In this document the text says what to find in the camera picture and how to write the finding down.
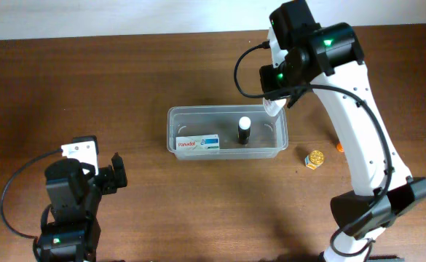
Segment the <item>dark bottle white cap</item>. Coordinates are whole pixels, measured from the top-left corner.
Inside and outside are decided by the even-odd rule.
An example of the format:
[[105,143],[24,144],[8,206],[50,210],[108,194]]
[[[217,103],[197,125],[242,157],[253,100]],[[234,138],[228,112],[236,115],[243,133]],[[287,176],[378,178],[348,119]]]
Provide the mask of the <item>dark bottle white cap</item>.
[[247,116],[242,116],[238,122],[238,141],[242,145],[248,143],[251,133],[251,119]]

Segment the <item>white spray bottle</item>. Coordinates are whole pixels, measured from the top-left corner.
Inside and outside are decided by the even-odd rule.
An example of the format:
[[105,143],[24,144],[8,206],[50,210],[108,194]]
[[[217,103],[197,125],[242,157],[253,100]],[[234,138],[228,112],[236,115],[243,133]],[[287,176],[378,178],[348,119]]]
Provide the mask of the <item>white spray bottle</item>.
[[269,116],[277,116],[286,103],[287,100],[285,98],[279,100],[267,100],[266,98],[263,99],[264,110]]

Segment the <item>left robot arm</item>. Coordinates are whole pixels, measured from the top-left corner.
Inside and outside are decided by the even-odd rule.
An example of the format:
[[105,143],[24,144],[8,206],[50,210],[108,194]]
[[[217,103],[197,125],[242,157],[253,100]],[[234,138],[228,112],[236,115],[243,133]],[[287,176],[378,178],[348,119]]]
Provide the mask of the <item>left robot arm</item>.
[[102,196],[127,186],[122,157],[95,168],[76,159],[52,163],[44,172],[51,203],[41,217],[41,235],[33,241],[37,261],[95,261],[100,239],[96,218]]

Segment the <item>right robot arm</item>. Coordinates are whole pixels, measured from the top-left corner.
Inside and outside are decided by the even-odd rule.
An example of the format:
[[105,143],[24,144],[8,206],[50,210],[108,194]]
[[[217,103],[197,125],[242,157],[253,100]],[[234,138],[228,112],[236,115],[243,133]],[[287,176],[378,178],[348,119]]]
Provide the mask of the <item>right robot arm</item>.
[[352,27],[321,26],[305,1],[282,4],[269,21],[264,46],[272,63],[259,71],[266,112],[275,115],[304,94],[316,94],[350,169],[352,190],[331,200],[338,228],[319,259],[366,261],[376,238],[426,199],[426,178],[411,174],[390,140]]

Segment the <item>Panadol medicine box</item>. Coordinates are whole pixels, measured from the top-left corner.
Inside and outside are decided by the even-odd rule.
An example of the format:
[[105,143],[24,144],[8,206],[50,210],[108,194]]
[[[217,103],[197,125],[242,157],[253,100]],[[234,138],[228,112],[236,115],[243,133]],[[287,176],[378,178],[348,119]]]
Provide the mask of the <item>Panadol medicine box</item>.
[[175,149],[177,151],[219,150],[219,136],[214,134],[177,137],[175,139]]

